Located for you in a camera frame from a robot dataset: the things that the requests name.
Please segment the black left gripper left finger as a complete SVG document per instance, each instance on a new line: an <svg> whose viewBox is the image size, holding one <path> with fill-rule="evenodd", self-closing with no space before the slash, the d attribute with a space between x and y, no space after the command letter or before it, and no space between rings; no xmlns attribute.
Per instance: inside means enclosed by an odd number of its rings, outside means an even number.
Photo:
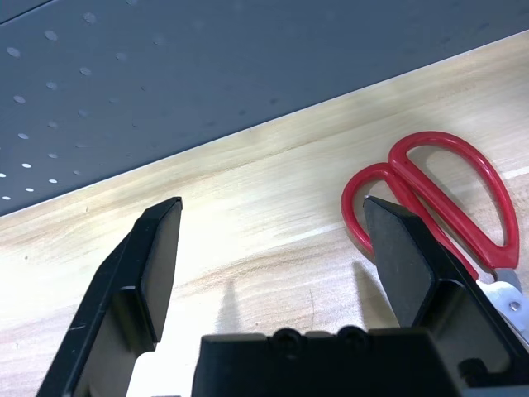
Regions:
<svg viewBox="0 0 529 397"><path fill-rule="evenodd" d="M173 288L182 199L147 208L98 267L39 396L124 396L160 342Z"/></svg>

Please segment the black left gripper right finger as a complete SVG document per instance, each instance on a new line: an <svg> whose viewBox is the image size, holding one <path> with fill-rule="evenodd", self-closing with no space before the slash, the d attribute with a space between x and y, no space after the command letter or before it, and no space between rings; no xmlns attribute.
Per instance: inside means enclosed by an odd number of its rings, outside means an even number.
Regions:
<svg viewBox="0 0 529 397"><path fill-rule="evenodd" d="M374 261L403 328L425 328L449 368L480 359L490 372L528 370L528 323L513 270L479 283L404 207L375 196L364 201Z"/></svg>

